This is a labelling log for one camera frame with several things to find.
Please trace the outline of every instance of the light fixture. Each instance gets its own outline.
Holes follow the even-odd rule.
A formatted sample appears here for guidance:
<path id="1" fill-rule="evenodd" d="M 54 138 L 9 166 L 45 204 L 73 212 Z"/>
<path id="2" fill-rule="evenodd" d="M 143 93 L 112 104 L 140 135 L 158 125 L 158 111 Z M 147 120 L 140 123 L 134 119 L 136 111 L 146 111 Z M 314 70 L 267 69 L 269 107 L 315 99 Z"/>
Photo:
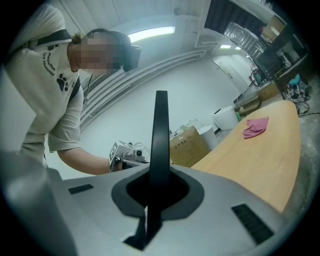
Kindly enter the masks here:
<path id="1" fill-rule="evenodd" d="M 221 44 L 220 48 L 229 49 L 231 45 L 228 44 Z"/>
<path id="2" fill-rule="evenodd" d="M 173 34 L 175 30 L 176 30 L 175 26 L 156 27 L 156 28 L 151 28 L 147 30 L 142 30 L 133 34 L 129 34 L 128 37 L 130 38 L 131 43 L 133 43 L 146 38 L 151 38 L 151 37 L 166 35 L 166 34 Z"/>

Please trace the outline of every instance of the neck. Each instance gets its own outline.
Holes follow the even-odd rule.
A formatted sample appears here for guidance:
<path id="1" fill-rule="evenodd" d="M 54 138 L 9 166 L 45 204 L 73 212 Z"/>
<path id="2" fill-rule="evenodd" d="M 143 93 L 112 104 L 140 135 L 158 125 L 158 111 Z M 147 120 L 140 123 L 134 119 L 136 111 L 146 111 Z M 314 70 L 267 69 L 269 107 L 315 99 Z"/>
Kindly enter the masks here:
<path id="1" fill-rule="evenodd" d="M 72 72 L 77 72 L 78 71 L 78 65 L 76 62 L 76 53 L 73 49 L 73 44 L 69 43 L 67 50 L 66 50 L 66 54 L 69 60 L 69 64 L 70 64 L 70 69 Z"/>

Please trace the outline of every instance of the red object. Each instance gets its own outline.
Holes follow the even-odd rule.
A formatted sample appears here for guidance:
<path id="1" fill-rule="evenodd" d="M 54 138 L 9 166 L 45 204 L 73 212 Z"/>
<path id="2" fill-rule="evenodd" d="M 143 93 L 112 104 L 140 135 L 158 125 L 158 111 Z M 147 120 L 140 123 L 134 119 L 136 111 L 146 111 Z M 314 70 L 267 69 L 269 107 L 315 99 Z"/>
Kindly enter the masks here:
<path id="1" fill-rule="evenodd" d="M 267 129 L 268 121 L 269 117 L 247 120 L 246 124 L 249 128 L 243 131 L 243 138 L 249 139 L 262 134 Z"/>

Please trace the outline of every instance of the white t-shirt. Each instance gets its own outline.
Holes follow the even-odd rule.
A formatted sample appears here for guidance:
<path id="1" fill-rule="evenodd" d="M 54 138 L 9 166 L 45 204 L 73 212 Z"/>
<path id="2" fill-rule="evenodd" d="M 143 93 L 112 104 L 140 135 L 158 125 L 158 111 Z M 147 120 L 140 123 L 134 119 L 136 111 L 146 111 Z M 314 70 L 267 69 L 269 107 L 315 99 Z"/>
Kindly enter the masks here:
<path id="1" fill-rule="evenodd" d="M 43 28 L 47 35 L 65 28 L 64 18 L 56 8 L 45 4 L 40 10 L 47 15 L 40 13 L 33 21 L 46 26 L 28 23 L 30 26 L 26 26 L 22 34 L 33 34 L 37 37 L 37 34 L 44 35 Z M 25 30 L 29 28 L 30 33 L 26 33 Z M 39 33 L 36 33 L 34 28 L 40 28 Z M 27 41 L 20 37 L 20 42 L 16 45 Z M 40 162 L 44 157 L 46 134 L 50 152 L 80 146 L 80 114 L 84 96 L 80 86 L 78 93 L 69 102 L 79 72 L 71 71 L 67 47 L 68 44 L 65 43 L 36 50 L 24 48 L 15 53 L 6 66 L 16 89 L 36 113 L 21 152 Z"/>

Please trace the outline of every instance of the white door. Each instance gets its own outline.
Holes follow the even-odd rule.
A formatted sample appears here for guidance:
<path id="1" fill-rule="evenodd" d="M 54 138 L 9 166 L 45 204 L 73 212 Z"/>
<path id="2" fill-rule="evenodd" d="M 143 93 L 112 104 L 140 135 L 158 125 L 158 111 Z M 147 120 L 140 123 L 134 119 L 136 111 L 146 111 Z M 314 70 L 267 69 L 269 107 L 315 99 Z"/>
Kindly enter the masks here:
<path id="1" fill-rule="evenodd" d="M 249 89 L 246 81 L 230 64 L 217 59 L 213 59 L 213 62 L 217 64 L 221 68 L 221 71 L 229 77 L 229 79 L 233 82 L 235 88 L 237 88 L 240 93 L 243 94 L 246 90 Z"/>

